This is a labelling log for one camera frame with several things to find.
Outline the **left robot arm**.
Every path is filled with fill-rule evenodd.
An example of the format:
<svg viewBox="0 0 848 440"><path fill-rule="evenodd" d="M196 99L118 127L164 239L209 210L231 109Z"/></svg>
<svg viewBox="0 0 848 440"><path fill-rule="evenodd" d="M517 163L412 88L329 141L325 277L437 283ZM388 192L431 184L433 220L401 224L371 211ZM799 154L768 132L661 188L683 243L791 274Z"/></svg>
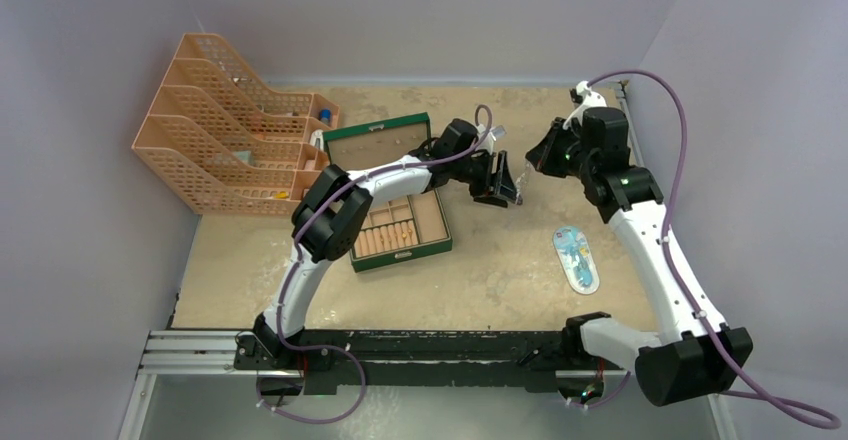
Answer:
<svg viewBox="0 0 848 440"><path fill-rule="evenodd" d="M291 262L277 298L256 318L252 333L259 355L272 368L297 359L295 337L330 265L354 246L372 206L424 194L455 180L474 201L500 207L519 195L506 164L495 151L502 127L452 120L437 137L426 136L391 162L366 169L326 167L292 215Z"/></svg>

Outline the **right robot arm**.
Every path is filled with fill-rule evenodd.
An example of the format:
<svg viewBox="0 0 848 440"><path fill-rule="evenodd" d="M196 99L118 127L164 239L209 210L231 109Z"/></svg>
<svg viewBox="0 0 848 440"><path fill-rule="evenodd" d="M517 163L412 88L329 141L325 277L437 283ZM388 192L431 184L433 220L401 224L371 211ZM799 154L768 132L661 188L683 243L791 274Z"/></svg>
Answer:
<svg viewBox="0 0 848 440"><path fill-rule="evenodd" d="M642 332L604 312L571 317L561 352L576 367L599 357L625 368L655 406L726 392L753 341L746 328L727 324L663 228L662 191L648 169L631 163L628 131L621 110L591 107L581 120L555 118L525 156L543 175L580 180L628 253L657 320L657 331Z"/></svg>

